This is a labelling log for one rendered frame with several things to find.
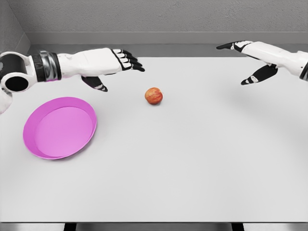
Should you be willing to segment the pink round plate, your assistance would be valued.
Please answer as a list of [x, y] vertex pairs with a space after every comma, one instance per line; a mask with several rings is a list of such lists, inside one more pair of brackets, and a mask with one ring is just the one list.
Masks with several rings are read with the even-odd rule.
[[69, 157], [91, 140], [97, 116], [86, 101], [74, 97], [50, 100], [39, 106], [27, 119], [23, 140], [35, 156], [48, 159]]

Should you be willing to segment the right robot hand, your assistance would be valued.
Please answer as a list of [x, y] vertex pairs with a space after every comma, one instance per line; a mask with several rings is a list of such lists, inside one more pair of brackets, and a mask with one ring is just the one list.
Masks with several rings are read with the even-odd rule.
[[216, 49], [234, 50], [266, 63], [265, 66], [259, 68], [250, 77], [244, 79], [241, 85], [259, 83], [276, 75], [278, 68], [285, 64], [286, 58], [290, 54], [284, 49], [264, 42], [252, 42], [247, 40], [222, 44], [217, 46]]

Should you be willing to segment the red apple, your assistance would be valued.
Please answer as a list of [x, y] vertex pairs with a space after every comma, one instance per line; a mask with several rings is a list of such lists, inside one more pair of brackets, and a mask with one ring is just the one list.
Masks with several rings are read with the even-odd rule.
[[163, 94], [159, 88], [153, 87], [145, 93], [146, 101], [151, 105], [157, 105], [163, 100]]

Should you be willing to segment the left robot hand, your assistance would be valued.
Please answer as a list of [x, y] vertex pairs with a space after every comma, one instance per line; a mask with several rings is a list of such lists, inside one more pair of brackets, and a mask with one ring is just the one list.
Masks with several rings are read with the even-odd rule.
[[108, 91], [99, 78], [101, 75], [113, 75], [127, 70], [145, 71], [138, 59], [126, 50], [103, 48], [84, 51], [82, 54], [86, 60], [79, 74], [82, 81], [95, 90]]

